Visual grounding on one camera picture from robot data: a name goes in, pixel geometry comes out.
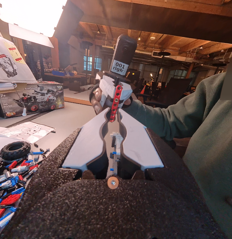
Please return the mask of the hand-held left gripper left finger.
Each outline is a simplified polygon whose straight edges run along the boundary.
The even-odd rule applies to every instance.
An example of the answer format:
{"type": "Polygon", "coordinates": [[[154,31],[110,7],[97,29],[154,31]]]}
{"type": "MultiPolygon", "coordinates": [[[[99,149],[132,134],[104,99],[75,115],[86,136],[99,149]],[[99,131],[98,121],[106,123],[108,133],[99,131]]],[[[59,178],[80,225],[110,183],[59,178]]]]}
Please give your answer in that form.
{"type": "Polygon", "coordinates": [[[87,170],[94,161],[103,156],[106,143],[102,132],[104,125],[108,126],[106,114],[109,110],[109,107],[106,108],[81,127],[62,162],[62,168],[87,170]]]}

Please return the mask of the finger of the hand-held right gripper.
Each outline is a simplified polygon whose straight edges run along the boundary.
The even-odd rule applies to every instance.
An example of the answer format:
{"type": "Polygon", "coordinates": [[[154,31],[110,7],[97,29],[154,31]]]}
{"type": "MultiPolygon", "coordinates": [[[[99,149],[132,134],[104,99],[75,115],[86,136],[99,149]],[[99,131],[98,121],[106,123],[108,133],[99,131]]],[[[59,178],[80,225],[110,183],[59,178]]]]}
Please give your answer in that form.
{"type": "Polygon", "coordinates": [[[121,95],[119,102],[125,102],[132,94],[132,88],[131,86],[118,86],[121,87],[121,95]]]}
{"type": "Polygon", "coordinates": [[[99,88],[102,90],[101,99],[114,99],[115,94],[115,80],[100,80],[99,88]]]}

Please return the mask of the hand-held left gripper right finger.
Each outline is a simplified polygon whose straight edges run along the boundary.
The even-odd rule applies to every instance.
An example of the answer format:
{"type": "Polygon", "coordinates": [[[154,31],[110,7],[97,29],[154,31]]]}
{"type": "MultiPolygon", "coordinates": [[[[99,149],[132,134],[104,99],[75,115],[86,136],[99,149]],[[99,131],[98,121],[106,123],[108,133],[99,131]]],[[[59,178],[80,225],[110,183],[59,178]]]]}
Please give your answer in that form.
{"type": "Polygon", "coordinates": [[[120,133],[126,133],[122,142],[122,156],[132,162],[133,166],[127,166],[128,162],[121,160],[122,166],[128,170],[134,170],[136,166],[140,170],[151,168],[163,168],[163,162],[146,131],[146,127],[126,113],[124,110],[118,110],[118,120],[122,128],[120,133]]]}

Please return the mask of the red toy beam piece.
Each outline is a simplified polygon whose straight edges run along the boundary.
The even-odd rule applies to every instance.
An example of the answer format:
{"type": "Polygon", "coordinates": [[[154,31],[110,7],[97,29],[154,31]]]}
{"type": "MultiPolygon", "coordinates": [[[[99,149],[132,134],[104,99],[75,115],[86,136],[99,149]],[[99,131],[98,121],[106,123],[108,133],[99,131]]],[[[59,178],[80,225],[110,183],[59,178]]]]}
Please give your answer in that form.
{"type": "Polygon", "coordinates": [[[115,116],[116,116],[116,113],[117,113],[121,93],[122,93],[122,86],[121,85],[116,86],[114,99],[113,99],[113,104],[112,104],[112,107],[111,107],[111,113],[110,113],[110,119],[109,119],[110,122],[115,121],[115,116]]]}

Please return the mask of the toy truck chassis model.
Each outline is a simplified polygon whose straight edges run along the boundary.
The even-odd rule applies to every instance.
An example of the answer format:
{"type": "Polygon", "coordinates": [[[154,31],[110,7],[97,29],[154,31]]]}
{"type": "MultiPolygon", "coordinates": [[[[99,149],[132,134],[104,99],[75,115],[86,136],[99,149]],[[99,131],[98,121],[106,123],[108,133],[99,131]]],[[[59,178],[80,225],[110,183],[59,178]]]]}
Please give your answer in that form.
{"type": "Polygon", "coordinates": [[[118,164],[120,162],[120,146],[121,142],[123,141],[123,137],[119,132],[113,132],[110,134],[110,137],[112,138],[111,147],[113,148],[113,152],[110,153],[110,158],[113,160],[112,167],[110,168],[110,171],[112,174],[117,175],[118,173],[118,164]]]}

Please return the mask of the pile of small toy pieces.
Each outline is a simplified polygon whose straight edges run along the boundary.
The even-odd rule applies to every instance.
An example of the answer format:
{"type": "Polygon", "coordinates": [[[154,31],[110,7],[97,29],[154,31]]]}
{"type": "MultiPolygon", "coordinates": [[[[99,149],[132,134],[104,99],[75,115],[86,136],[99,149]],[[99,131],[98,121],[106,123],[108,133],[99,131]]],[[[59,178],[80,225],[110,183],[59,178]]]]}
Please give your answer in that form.
{"type": "Polygon", "coordinates": [[[39,152],[30,151],[26,157],[15,161],[0,157],[5,162],[5,170],[0,175],[0,233],[14,216],[31,177],[49,152],[49,148],[40,148],[39,152]]]}

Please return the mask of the toy instruction booklet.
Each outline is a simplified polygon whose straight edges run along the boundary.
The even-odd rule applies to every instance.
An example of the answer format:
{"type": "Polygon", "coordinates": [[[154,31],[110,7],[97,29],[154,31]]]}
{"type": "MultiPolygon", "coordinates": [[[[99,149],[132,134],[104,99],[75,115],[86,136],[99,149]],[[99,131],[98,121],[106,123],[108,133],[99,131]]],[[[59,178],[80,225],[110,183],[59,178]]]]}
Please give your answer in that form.
{"type": "Polygon", "coordinates": [[[17,47],[0,37],[0,82],[37,82],[17,47]]]}

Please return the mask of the person's right hand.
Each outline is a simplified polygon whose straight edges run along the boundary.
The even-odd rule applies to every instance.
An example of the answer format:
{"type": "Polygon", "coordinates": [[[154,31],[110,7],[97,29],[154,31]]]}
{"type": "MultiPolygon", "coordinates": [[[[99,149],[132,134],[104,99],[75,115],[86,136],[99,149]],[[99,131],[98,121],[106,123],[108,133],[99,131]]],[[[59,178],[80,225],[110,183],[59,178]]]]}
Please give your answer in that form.
{"type": "MultiPolygon", "coordinates": [[[[92,107],[96,113],[96,115],[98,115],[99,113],[101,113],[105,108],[107,108],[107,106],[102,107],[100,104],[100,100],[102,97],[102,90],[99,88],[99,85],[95,85],[94,88],[92,88],[92,91],[90,93],[90,102],[92,104],[92,107]]],[[[130,98],[128,98],[123,106],[122,109],[128,108],[131,104],[132,104],[132,96],[130,96],[130,98]]]]}

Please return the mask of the grey table with wooden edge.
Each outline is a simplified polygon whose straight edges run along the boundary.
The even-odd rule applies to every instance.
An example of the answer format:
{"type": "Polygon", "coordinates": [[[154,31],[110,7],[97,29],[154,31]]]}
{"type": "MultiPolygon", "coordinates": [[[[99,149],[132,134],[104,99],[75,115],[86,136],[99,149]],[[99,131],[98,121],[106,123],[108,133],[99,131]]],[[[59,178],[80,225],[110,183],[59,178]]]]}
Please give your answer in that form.
{"type": "Polygon", "coordinates": [[[81,88],[84,88],[83,92],[70,91],[68,88],[64,89],[64,101],[70,103],[78,103],[83,105],[91,106],[89,101],[89,94],[94,85],[85,85],[81,88]]]}

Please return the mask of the paned window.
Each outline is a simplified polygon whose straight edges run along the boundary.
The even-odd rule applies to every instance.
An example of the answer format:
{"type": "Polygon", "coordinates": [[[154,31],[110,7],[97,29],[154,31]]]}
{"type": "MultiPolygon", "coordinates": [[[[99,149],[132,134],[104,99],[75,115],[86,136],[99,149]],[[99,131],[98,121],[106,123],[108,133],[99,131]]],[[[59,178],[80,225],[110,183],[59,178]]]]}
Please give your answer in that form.
{"type": "MultiPolygon", "coordinates": [[[[84,71],[92,71],[92,63],[93,63],[93,58],[92,55],[90,56],[84,56],[84,71]]],[[[102,59],[99,58],[98,56],[95,56],[94,60],[94,69],[96,70],[101,70],[102,67],[102,59]]]]}

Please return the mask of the cluttered wooden workbench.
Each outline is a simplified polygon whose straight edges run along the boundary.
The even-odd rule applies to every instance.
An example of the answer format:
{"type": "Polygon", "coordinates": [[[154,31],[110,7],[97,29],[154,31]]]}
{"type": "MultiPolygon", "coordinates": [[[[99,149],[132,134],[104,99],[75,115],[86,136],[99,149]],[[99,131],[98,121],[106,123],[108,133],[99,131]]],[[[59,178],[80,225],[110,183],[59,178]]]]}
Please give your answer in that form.
{"type": "Polygon", "coordinates": [[[74,74],[71,72],[60,72],[60,71],[52,71],[52,73],[44,73],[45,81],[52,81],[58,83],[73,83],[74,81],[78,81],[81,84],[86,84],[87,80],[90,80],[91,77],[94,77],[90,74],[78,73],[74,74]]]}

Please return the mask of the white sticker sheet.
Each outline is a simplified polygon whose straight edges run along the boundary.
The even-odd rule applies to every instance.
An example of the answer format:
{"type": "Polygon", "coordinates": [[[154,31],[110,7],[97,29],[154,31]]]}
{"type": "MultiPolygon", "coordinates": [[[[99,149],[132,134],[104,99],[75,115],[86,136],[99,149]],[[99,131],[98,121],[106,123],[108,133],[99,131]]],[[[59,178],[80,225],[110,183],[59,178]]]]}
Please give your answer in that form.
{"type": "Polygon", "coordinates": [[[33,144],[54,130],[55,128],[28,121],[5,129],[0,132],[0,137],[25,141],[33,144]]]}

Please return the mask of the toy truck set box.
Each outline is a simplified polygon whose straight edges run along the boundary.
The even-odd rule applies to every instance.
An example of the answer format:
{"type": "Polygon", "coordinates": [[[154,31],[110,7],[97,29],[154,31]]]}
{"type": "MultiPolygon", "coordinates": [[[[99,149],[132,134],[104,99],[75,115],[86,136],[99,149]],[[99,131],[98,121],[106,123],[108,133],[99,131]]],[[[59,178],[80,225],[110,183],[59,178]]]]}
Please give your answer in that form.
{"type": "Polygon", "coordinates": [[[63,84],[40,81],[25,90],[0,94],[0,117],[21,116],[24,108],[27,114],[64,108],[63,90],[63,84]]]}

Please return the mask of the studio light panel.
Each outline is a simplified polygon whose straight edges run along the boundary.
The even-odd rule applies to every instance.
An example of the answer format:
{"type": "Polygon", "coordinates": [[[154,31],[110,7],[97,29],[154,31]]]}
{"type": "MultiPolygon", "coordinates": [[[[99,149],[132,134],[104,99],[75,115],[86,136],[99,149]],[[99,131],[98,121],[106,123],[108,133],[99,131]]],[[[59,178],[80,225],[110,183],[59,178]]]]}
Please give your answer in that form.
{"type": "Polygon", "coordinates": [[[0,19],[7,23],[9,34],[54,48],[49,37],[55,32],[62,7],[67,0],[0,0],[0,19]]]}

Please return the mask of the white book stand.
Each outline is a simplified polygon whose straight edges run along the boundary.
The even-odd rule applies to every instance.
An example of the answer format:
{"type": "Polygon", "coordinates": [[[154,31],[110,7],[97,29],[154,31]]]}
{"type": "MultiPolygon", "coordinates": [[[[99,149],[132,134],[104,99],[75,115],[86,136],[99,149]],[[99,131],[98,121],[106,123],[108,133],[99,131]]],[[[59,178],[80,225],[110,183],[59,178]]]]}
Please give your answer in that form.
{"type": "MultiPolygon", "coordinates": [[[[13,90],[14,92],[14,86],[16,87],[16,90],[22,90],[23,88],[25,88],[27,86],[27,83],[6,83],[6,82],[0,82],[0,94],[4,94],[5,92],[10,92],[11,90],[13,90]]],[[[6,130],[6,128],[4,127],[0,127],[0,132],[3,132],[4,130],[6,130]]],[[[1,149],[10,143],[16,142],[18,141],[17,139],[12,139],[9,137],[5,137],[3,135],[0,134],[0,151],[1,149]]]]}

